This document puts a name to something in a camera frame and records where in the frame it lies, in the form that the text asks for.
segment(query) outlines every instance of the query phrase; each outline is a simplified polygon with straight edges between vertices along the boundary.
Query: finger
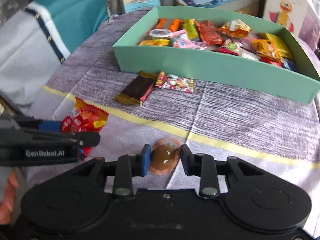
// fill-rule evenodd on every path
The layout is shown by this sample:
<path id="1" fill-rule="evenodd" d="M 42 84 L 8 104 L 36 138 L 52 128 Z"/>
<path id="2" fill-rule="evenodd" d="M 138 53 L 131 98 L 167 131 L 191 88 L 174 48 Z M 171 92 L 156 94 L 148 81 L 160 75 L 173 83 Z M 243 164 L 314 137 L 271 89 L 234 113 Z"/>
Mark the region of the finger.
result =
<path id="1" fill-rule="evenodd" d="M 15 171 L 12 171 L 9 176 L 9 182 L 14 186 L 14 187 L 19 187 L 18 179 L 17 179 L 17 174 Z"/>
<path id="2" fill-rule="evenodd" d="M 2 205 L 7 207 L 11 212 L 13 211 L 14 202 L 16 200 L 16 192 L 14 186 L 8 183 L 4 190 L 4 197 Z"/>
<path id="3" fill-rule="evenodd" d="M 11 212 L 7 206 L 0 205 L 0 225 L 7 225 L 11 222 Z"/>

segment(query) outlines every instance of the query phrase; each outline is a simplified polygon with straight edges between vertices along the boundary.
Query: green box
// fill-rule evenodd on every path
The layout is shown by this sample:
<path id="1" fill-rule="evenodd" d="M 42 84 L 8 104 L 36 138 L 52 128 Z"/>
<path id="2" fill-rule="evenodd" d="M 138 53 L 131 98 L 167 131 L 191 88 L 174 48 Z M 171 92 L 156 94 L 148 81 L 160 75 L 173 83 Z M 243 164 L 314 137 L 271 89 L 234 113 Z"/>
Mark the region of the green box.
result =
<path id="1" fill-rule="evenodd" d="M 159 18 L 227 22 L 240 19 L 254 31 L 281 37 L 291 50 L 299 73 L 219 52 L 172 47 L 137 46 Z M 189 6 L 152 9 L 113 46 L 121 71 L 161 70 L 177 76 L 257 90 L 308 104 L 320 90 L 320 77 L 296 39 L 286 28 L 236 12 Z"/>

